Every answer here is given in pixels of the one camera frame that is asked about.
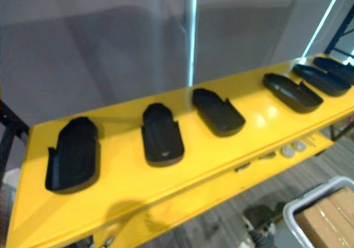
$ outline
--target black plastic tray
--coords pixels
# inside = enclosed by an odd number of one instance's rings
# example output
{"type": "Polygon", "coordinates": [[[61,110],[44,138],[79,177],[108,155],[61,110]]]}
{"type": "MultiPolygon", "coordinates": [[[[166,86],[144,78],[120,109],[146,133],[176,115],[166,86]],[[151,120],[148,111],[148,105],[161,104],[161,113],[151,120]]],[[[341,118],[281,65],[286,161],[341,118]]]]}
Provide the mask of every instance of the black plastic tray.
{"type": "Polygon", "coordinates": [[[350,89],[350,84],[338,76],[312,66],[295,64],[293,72],[330,96],[341,96],[350,89]]]}
{"type": "Polygon", "coordinates": [[[297,85],[282,75],[265,74],[263,83],[277,98],[296,112],[314,111],[323,102],[323,99],[303,82],[297,85]]]}
{"type": "Polygon", "coordinates": [[[72,193],[98,178],[97,128],[87,118],[71,120],[59,133],[55,148],[49,148],[45,187],[57,193],[72,193]]]}
{"type": "Polygon", "coordinates": [[[148,164],[163,167],[180,161],[184,146],[172,112],[163,104],[154,103],[144,111],[143,121],[142,135],[148,164]]]}
{"type": "Polygon", "coordinates": [[[319,68],[334,73],[351,85],[354,85],[354,66],[341,64],[330,58],[316,57],[314,64],[319,68]]]}
{"type": "Polygon", "coordinates": [[[193,104],[209,129],[217,136],[230,136],[237,133],[246,120],[232,106],[230,101],[222,99],[213,91],[195,89],[193,104]]]}

